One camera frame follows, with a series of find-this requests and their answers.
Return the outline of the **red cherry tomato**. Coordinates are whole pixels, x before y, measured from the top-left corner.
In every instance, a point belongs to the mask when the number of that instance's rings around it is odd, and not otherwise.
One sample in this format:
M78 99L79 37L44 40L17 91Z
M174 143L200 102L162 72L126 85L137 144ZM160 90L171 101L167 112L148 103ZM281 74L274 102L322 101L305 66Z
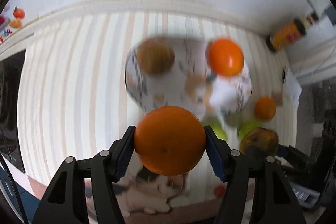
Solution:
M226 187L222 186L222 185L218 185L214 189L214 196L216 198L222 198L222 197L224 197L225 192L226 192Z

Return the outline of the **large orange with stem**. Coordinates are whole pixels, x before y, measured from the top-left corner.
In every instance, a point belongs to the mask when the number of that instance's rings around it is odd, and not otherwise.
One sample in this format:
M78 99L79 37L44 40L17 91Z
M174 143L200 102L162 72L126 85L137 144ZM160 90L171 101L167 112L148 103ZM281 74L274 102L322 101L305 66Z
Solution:
M243 70L244 55L232 39L218 38L209 43L207 62L216 75L234 77Z

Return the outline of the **brown pear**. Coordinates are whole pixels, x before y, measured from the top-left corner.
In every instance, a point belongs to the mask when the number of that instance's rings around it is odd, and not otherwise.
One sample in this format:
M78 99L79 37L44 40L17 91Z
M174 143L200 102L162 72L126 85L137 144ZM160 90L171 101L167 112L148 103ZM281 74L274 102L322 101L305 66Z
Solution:
M278 144L279 138L275 131L257 127L241 140L239 151L252 159L262 160L276 155Z
M138 46L136 56L140 69L151 76L167 73L175 61L173 49L160 37L144 40Z

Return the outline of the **brown pear front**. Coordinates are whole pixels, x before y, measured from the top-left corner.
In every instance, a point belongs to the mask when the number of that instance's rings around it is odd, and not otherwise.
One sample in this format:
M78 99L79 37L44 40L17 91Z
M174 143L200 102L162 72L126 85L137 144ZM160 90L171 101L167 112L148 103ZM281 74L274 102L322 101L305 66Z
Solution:
M279 138L275 131L257 127L241 140L239 151L252 159L262 160L276 155L278 144Z

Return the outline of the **small green apple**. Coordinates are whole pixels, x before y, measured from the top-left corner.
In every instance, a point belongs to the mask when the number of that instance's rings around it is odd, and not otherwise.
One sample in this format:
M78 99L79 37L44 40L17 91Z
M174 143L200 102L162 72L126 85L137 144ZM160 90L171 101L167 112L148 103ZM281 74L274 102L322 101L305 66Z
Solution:
M261 127L262 123L257 120L250 120L250 121L245 121L243 122L239 127L238 127L238 139L242 140L250 131Z

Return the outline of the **large green apple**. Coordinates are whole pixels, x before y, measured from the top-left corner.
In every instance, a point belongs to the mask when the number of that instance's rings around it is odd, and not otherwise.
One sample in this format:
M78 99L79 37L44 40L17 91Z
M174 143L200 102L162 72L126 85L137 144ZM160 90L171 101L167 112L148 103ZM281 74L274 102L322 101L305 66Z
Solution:
M228 136L217 117L205 117L202 119L203 126L211 126L218 139L228 141Z

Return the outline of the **small orange upper right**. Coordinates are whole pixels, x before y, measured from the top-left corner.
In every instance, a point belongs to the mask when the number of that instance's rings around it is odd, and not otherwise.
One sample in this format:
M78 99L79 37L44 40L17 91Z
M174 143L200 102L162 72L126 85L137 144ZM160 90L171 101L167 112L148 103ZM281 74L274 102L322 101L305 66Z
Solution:
M255 116L256 118L269 121L276 114L276 103L270 97L260 97L255 103Z

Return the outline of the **striped cat print tablecloth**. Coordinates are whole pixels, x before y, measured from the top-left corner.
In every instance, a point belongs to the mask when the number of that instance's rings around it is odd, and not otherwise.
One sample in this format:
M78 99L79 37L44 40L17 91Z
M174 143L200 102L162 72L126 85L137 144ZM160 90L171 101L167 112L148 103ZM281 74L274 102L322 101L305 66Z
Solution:
M209 83L205 51L219 35L238 43L245 64L237 77ZM281 90L288 64L242 28L142 11L57 14L17 36L26 43L19 144L28 176L43 185L66 157L91 159L160 107L247 121L259 98Z

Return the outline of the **small brown card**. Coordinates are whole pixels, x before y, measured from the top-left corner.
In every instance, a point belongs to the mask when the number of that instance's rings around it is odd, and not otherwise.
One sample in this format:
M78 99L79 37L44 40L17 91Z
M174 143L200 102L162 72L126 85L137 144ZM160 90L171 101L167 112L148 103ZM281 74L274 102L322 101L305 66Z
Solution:
M271 98L272 98L272 100L274 100L276 106L282 106L283 105L282 92L272 92Z

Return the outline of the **white folded paper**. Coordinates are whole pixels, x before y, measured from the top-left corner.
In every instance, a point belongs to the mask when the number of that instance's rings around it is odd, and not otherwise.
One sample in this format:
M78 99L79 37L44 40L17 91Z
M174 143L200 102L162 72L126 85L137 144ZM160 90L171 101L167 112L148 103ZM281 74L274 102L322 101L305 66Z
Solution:
M299 97L302 92L301 85L296 80L290 68L285 67L282 75L283 89L282 92L290 100L294 107L299 106Z

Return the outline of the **oval floral white plate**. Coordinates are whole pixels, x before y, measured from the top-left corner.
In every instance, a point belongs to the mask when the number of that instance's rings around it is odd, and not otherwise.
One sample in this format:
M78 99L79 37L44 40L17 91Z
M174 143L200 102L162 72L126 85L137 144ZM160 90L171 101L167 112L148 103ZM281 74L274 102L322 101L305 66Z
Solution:
M127 93L148 113L162 106L179 106L197 117L238 113L252 95L248 64L238 76L217 76L206 60L207 42L197 38L166 36L175 54L171 69L162 75L143 73L137 61L137 44L129 51L125 65Z

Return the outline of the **black gas stove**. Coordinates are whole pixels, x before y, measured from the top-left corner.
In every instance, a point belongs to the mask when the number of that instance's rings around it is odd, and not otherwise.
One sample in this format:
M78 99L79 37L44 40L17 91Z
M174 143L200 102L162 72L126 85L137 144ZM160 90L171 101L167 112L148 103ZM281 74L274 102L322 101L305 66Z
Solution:
M1 154L21 172L25 172L19 147L17 105L25 50L1 61Z

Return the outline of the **dark soy sauce bottle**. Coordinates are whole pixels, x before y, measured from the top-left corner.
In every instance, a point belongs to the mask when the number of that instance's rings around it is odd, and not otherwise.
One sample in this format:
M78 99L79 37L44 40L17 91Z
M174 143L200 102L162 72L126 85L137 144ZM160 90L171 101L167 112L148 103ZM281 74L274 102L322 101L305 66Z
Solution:
M309 28L318 20L319 18L315 12L305 17L294 18L290 23L267 36L266 45L271 52L278 52L303 38Z

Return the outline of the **black plug adapter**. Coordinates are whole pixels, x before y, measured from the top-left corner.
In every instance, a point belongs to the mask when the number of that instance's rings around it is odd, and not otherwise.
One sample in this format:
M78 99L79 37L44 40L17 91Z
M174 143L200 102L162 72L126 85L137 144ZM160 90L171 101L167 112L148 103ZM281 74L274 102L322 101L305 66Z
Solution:
M325 15L328 17L330 20L331 24L333 26L336 25L336 9L333 5L330 5L326 10L325 10Z

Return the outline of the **colourful fruit wall sticker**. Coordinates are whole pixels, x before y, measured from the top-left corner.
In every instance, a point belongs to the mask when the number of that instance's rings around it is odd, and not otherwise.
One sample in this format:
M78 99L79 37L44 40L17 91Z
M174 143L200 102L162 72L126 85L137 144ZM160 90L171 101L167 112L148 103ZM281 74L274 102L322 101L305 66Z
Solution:
M26 17L24 9L13 6L8 0L1 11L0 41L3 44L13 33L23 27L23 20Z

